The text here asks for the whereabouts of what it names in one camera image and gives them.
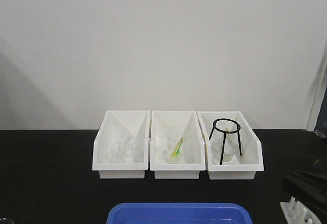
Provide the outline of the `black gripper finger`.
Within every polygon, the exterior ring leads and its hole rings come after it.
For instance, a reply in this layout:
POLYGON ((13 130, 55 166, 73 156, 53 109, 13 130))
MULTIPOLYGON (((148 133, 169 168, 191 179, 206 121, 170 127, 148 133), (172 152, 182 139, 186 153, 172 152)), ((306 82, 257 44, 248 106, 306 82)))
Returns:
POLYGON ((283 190, 315 215, 326 215, 326 175, 293 171, 284 177, 283 190))

